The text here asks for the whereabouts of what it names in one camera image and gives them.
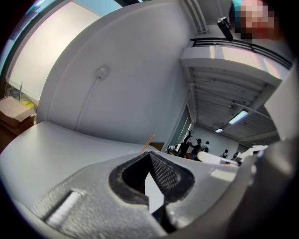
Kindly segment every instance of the white ceiling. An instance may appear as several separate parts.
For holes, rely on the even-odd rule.
[[[234,140],[247,138],[249,140],[242,143],[248,146],[261,142],[268,144],[279,139],[273,121],[256,112],[248,111],[248,116],[241,121],[233,125],[228,124],[244,109],[237,105],[229,108],[232,101],[256,108],[269,117],[263,102],[259,99],[265,92],[268,98],[274,92],[274,86],[232,70],[210,67],[191,67],[190,70],[196,98],[197,125],[213,131],[223,128],[222,135]]]

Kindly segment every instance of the yellow object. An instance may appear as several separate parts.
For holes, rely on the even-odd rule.
[[[23,105],[26,105],[26,106],[28,106],[31,109],[34,109],[34,104],[31,103],[30,101],[22,100],[21,102],[22,102]]]

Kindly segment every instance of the person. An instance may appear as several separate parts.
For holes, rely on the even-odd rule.
[[[197,156],[197,153],[201,150],[201,139],[197,139],[196,141],[197,141],[196,146],[191,145],[191,147],[193,148],[190,156],[191,160],[194,160],[194,158]]]
[[[207,141],[206,144],[201,147],[201,150],[208,153],[209,152],[209,148],[210,148],[210,142]]]
[[[232,0],[228,13],[232,29],[241,39],[284,39],[277,15],[263,0]]]
[[[226,150],[224,151],[224,153],[223,153],[222,155],[220,155],[220,157],[226,159],[227,156],[228,156],[228,150],[226,149]],[[220,160],[220,164],[226,164],[226,163],[227,163],[226,161],[224,161],[224,160]]]
[[[228,150],[226,149],[226,150],[224,151],[224,153],[223,153],[222,155],[220,155],[220,157],[226,159],[227,156],[228,156]]]

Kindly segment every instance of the black camera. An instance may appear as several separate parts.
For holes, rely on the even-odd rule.
[[[225,35],[226,39],[231,42],[234,38],[233,38],[232,33],[230,32],[230,24],[229,24],[228,20],[226,19],[226,17],[220,18],[218,20],[217,25],[220,28],[220,30],[222,31],[222,33]]]

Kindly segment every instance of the metal rail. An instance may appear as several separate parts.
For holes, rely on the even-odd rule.
[[[191,39],[193,42],[193,47],[203,47],[203,46],[231,46],[236,48],[241,48],[245,50],[252,51],[256,54],[263,55],[265,57],[270,58],[271,60],[283,65],[285,68],[290,69],[292,67],[292,63],[282,57],[281,55],[277,54],[274,51],[271,51],[265,47],[261,47],[256,44],[242,42],[239,40],[233,40],[229,42],[225,38],[217,38],[217,37],[204,37],[204,38],[194,38]]]

